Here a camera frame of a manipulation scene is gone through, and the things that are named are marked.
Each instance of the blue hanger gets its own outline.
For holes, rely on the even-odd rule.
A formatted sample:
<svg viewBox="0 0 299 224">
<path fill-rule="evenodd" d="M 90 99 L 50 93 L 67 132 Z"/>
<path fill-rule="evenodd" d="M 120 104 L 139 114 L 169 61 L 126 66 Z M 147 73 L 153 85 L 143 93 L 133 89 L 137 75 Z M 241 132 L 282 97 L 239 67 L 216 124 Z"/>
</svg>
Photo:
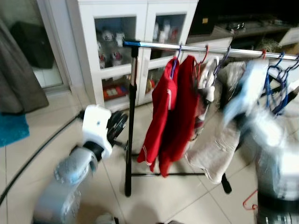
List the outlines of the blue hanger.
<svg viewBox="0 0 299 224">
<path fill-rule="evenodd" d="M 180 46 L 179 46 L 178 57 L 179 57 L 179 55 L 181 54 L 181 51 L 182 51 L 182 44 L 180 44 Z M 173 78 L 174 70 L 176 69 L 176 66 L 177 66 L 178 57 L 177 57 L 177 59 L 174 61 L 173 66 L 172 66 L 172 69 L 171 69 L 171 73 L 170 73 L 170 78 L 171 78 L 171 79 Z"/>
<path fill-rule="evenodd" d="M 279 64 L 281 63 L 281 61 L 283 60 L 284 56 L 285 56 L 285 53 L 284 53 L 284 52 L 280 53 L 279 61 L 276 63 L 276 65 L 270 65 L 270 66 L 268 67 L 268 69 L 267 69 L 267 75 L 266 75 L 266 80 L 265 80 L 265 90 L 266 90 L 266 96 L 267 96 L 267 97 L 266 97 L 266 108 L 269 108 L 269 107 L 270 107 L 269 95 L 271 95 L 271 98 L 272 98 L 272 100 L 273 100 L 273 102 L 274 102 L 274 104 L 275 104 L 275 106 L 276 106 L 276 101 L 275 101 L 275 99 L 274 99 L 273 92 L 272 92 L 272 89 L 271 89 L 271 87 L 270 87 L 269 70 L 270 70 L 271 68 L 273 68 L 273 69 L 276 69 L 276 70 L 278 71 L 277 80 L 280 82 L 280 85 L 282 86 L 282 85 L 283 85 L 283 84 L 282 84 L 282 79 L 281 79 L 279 76 L 280 76 L 280 74 L 281 74 L 283 71 L 282 71 L 282 69 L 281 69 L 278 65 L 279 65 Z"/>
<path fill-rule="evenodd" d="M 218 66 L 215 68 L 214 70 L 214 82 L 213 82 L 213 85 L 215 85 L 215 82 L 216 82 L 216 78 L 217 78 L 217 73 L 220 69 L 220 67 L 223 65 L 223 63 L 226 61 L 226 59 L 228 58 L 228 55 L 229 55 L 229 52 L 230 52 L 230 46 L 228 47 L 228 50 L 225 54 L 225 56 L 223 56 L 223 59 L 219 62 Z"/>
<path fill-rule="evenodd" d="M 296 63 L 293 66 L 288 67 L 285 70 L 285 72 L 284 72 L 284 75 L 283 75 L 284 80 L 282 82 L 282 87 L 285 88 L 285 98 L 283 100 L 283 104 L 282 104 L 281 108 L 279 109 L 279 111 L 281 111 L 287 105 L 287 102 L 288 102 L 288 89 L 287 89 L 288 85 L 287 85 L 287 79 L 288 79 L 288 76 L 289 76 L 289 71 L 295 70 L 296 68 L 299 67 L 299 54 L 297 55 L 296 60 L 297 60 Z"/>
</svg>

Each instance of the teal mat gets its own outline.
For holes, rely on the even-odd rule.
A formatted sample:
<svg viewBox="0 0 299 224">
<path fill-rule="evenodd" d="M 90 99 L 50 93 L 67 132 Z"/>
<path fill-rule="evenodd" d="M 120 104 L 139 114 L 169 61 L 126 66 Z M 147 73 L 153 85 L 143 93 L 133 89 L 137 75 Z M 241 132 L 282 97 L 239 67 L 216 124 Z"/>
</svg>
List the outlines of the teal mat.
<svg viewBox="0 0 299 224">
<path fill-rule="evenodd" d="M 0 113 L 0 147 L 29 136 L 25 115 L 6 115 Z"/>
</svg>

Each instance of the red jacket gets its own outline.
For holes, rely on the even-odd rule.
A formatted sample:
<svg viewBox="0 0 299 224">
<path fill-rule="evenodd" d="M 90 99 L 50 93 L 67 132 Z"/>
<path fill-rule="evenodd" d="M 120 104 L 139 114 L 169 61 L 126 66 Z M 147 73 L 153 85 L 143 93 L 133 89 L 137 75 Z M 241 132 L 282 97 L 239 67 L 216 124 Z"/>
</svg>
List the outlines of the red jacket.
<svg viewBox="0 0 299 224">
<path fill-rule="evenodd" d="M 167 63 L 164 73 L 152 93 L 154 106 L 153 120 L 146 133 L 143 147 L 137 158 L 138 162 L 146 161 L 146 163 L 150 165 L 151 171 L 154 169 L 155 160 L 158 156 L 169 111 L 174 109 L 176 103 L 178 62 L 174 70 L 173 79 L 170 79 L 171 69 L 175 59 L 176 58 L 173 58 Z"/>
<path fill-rule="evenodd" d="M 193 90 L 195 58 L 188 56 L 178 71 L 176 106 L 169 112 L 159 152 L 159 167 L 162 176 L 168 175 L 169 166 L 181 159 L 184 148 L 194 132 L 199 95 Z"/>
</svg>

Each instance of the rack base bar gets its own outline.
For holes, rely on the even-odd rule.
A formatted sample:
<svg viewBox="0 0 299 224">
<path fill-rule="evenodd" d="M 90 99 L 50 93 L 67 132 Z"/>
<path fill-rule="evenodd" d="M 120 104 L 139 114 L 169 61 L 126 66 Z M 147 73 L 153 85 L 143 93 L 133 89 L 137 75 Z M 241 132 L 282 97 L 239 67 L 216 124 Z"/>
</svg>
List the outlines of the rack base bar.
<svg viewBox="0 0 299 224">
<path fill-rule="evenodd" d="M 168 174 L 168 176 L 198 176 L 198 175 L 205 175 L 204 173 L 172 173 Z M 160 173 L 132 173 L 132 176 L 161 176 Z"/>
</svg>

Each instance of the clothes drying rack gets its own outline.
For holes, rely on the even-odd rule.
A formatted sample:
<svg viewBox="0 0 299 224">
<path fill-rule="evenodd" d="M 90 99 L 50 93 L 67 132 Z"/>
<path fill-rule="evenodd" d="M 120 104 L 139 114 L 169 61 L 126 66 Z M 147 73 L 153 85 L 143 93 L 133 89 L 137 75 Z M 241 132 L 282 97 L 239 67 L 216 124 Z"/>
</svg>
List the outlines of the clothes drying rack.
<svg viewBox="0 0 299 224">
<path fill-rule="evenodd" d="M 135 113 L 135 99 L 136 99 L 136 76 L 137 76 L 137 65 L 138 65 L 138 50 L 139 48 L 151 48 L 151 49 L 161 49 L 161 50 L 170 50 L 170 51 L 191 51 L 191 52 L 205 52 L 205 47 L 191 47 L 191 46 L 181 46 L 174 44 L 164 44 L 164 43 L 151 43 L 151 42 L 141 42 L 137 40 L 123 40 L 123 47 L 131 48 L 132 56 L 132 70 L 131 70 L 131 82 L 129 86 L 129 133 L 128 133 L 128 143 L 125 147 L 126 149 L 126 174 L 125 174 L 125 195 L 127 197 L 131 196 L 131 186 L 132 186 L 132 177 L 134 176 L 160 176 L 160 173 L 132 173 L 132 140 L 133 140 L 133 127 L 134 127 L 134 113 Z M 215 54 L 225 54 L 227 53 L 226 48 L 209 48 L 209 53 Z M 265 58 L 279 59 L 281 54 L 278 53 L 264 53 L 263 51 L 255 50 L 243 50 L 243 49 L 230 49 L 228 56 L 233 57 L 252 57 L 258 58 L 264 56 Z M 286 60 L 298 60 L 297 56 L 294 55 L 284 55 L 283 59 Z M 187 175 L 205 175 L 204 173 L 170 173 L 169 176 L 187 176 Z M 222 177 L 221 181 L 223 188 L 226 193 L 231 192 L 231 187 L 229 182 L 226 179 L 225 174 Z"/>
</svg>

